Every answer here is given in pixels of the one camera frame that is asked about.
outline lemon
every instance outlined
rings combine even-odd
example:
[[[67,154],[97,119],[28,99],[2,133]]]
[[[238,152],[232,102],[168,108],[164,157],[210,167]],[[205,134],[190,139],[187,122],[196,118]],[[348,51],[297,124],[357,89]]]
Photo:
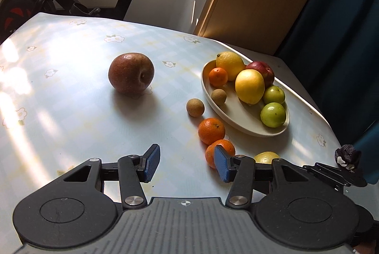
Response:
[[[256,155],[254,157],[254,160],[257,163],[271,164],[272,160],[276,158],[280,158],[280,157],[275,152],[265,151],[265,152],[262,152],[261,154]]]
[[[217,54],[216,67],[222,68],[228,73],[228,81],[234,81],[238,73],[245,69],[245,64],[238,54],[234,52],[222,52]]]
[[[235,88],[240,100],[247,104],[256,104],[265,92],[265,81],[258,71],[246,69],[238,74]]]

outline table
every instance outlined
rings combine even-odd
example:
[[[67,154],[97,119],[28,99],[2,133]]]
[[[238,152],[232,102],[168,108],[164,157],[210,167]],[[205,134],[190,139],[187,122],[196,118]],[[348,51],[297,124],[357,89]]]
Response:
[[[217,117],[203,95],[204,64],[227,45],[182,32],[102,18],[38,14],[19,28],[0,53],[0,244],[12,253],[20,241],[12,225],[16,204],[62,173],[98,157],[116,162],[161,147],[161,162],[146,197],[221,197],[221,182],[204,159],[197,135],[201,118],[188,116],[191,98],[205,103],[204,118]],[[108,81],[112,60],[127,52],[147,55],[155,76],[139,99],[119,95]],[[280,65],[273,61],[276,71]],[[335,165],[340,147],[322,115],[281,83],[290,124],[281,135],[260,138],[225,124],[238,154],[274,151],[297,164]],[[105,193],[120,201],[117,182]],[[254,193],[254,199],[262,197]]]

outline orange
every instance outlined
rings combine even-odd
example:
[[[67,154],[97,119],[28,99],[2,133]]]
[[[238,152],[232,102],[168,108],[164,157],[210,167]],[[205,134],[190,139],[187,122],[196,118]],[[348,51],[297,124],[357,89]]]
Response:
[[[225,137],[224,124],[216,118],[204,119],[199,124],[198,135],[203,143],[210,145]]]
[[[209,73],[209,83],[214,87],[221,87],[228,82],[228,73],[222,68],[214,68]]]
[[[205,159],[211,168],[216,168],[214,156],[215,156],[215,147],[217,145],[223,146],[223,148],[226,150],[226,152],[230,156],[234,157],[236,155],[236,149],[234,148],[233,144],[230,141],[226,139],[219,139],[218,141],[215,141],[212,145],[209,145],[207,150],[205,151]]]

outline metal screw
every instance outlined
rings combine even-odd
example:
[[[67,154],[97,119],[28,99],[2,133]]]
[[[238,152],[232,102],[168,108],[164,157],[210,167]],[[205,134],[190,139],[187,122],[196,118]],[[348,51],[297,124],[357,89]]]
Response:
[[[143,198],[136,195],[128,196],[127,198],[125,198],[125,203],[127,203],[130,206],[141,205],[143,203]]]
[[[237,196],[233,196],[229,199],[229,202],[233,205],[244,205],[248,202],[248,199],[244,196],[240,196],[240,195],[237,195]]]

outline circular cap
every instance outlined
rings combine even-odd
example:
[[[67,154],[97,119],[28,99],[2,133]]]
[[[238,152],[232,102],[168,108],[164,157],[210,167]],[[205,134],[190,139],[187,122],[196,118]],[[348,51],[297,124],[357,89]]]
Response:
[[[13,225],[25,243],[44,249],[73,248],[112,227],[117,209],[109,197],[85,182],[57,180],[16,206]]]
[[[141,205],[143,203],[143,198],[136,195],[128,196],[125,198],[125,203],[131,206]]]
[[[359,223],[355,204],[318,180],[281,185],[257,204],[254,217],[274,240],[307,250],[348,242]]]
[[[240,205],[244,205],[248,202],[248,199],[244,196],[232,196],[230,199],[229,199],[229,202],[233,205],[237,205],[237,206],[240,206]]]
[[[331,206],[321,199],[304,197],[291,202],[289,213],[304,223],[320,223],[332,215]]]
[[[67,223],[76,220],[84,212],[84,205],[72,198],[56,198],[42,205],[41,216],[52,223]]]

